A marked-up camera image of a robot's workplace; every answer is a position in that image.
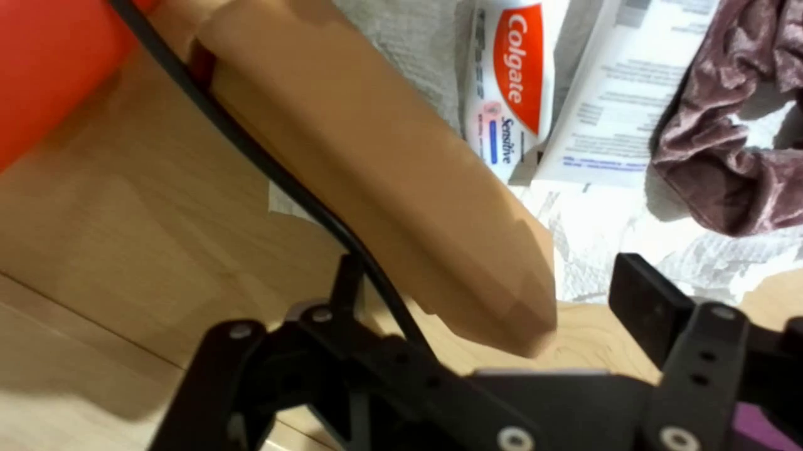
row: colgate logo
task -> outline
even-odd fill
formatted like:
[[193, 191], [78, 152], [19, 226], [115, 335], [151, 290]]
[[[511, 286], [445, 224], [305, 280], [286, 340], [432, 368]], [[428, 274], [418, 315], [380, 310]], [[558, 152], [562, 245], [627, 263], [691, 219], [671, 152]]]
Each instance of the colgate logo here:
[[507, 107], [533, 130], [543, 124], [543, 5], [506, 11], [494, 38], [494, 73]]

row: black wire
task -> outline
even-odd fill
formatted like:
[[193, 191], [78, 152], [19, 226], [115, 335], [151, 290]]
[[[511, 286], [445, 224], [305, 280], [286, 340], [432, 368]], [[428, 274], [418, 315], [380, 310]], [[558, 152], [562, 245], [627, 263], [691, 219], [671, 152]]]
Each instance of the black wire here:
[[401, 333], [409, 340], [423, 343], [424, 357], [435, 359], [423, 329], [408, 310], [399, 290], [373, 256], [373, 250], [360, 241], [360, 236], [329, 210], [307, 186], [302, 186], [280, 161], [253, 140], [248, 130], [242, 127], [228, 110], [208, 96], [208, 91], [191, 75], [184, 60], [166, 46], [166, 40], [153, 31], [148, 17], [134, 5], [134, 0], [109, 0], [142, 46], [158, 60], [158, 65], [174, 79], [176, 85], [197, 102], [197, 107], [233, 144], [233, 149], [248, 159], [263, 176], [270, 176], [284, 194], [289, 194], [314, 221], [320, 221], [344, 249], [363, 258], [368, 276], [378, 286], [383, 301], [391, 310]]

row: red object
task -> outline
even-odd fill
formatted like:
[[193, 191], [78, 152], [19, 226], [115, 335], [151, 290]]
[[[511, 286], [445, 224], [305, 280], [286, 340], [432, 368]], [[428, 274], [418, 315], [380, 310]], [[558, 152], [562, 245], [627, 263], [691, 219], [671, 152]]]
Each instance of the red object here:
[[0, 169], [66, 120], [130, 47], [105, 0], [0, 0]]

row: brown cardboard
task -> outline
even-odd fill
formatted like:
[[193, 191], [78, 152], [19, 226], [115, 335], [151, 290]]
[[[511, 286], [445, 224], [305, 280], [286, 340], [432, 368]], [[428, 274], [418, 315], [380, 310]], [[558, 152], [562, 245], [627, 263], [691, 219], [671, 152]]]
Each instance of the brown cardboard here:
[[329, 0], [233, 0], [198, 32], [213, 96], [465, 339], [556, 330], [553, 239]]

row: wooden floor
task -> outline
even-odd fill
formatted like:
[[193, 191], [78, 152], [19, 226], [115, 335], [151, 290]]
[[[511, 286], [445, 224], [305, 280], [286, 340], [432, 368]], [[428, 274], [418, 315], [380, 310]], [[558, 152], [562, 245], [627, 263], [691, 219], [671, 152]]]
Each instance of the wooden floor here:
[[[164, 0], [153, 20], [178, 51], [226, 0]], [[276, 324], [329, 293], [343, 249], [270, 214], [270, 184], [135, 52], [77, 119], [0, 174], [0, 449], [144, 449], [203, 330]], [[769, 327], [803, 314], [803, 278], [752, 293]], [[458, 372], [608, 368], [659, 374], [602, 307], [565, 307], [537, 360], [454, 339], [423, 315]], [[286, 414], [273, 449], [321, 449]]]

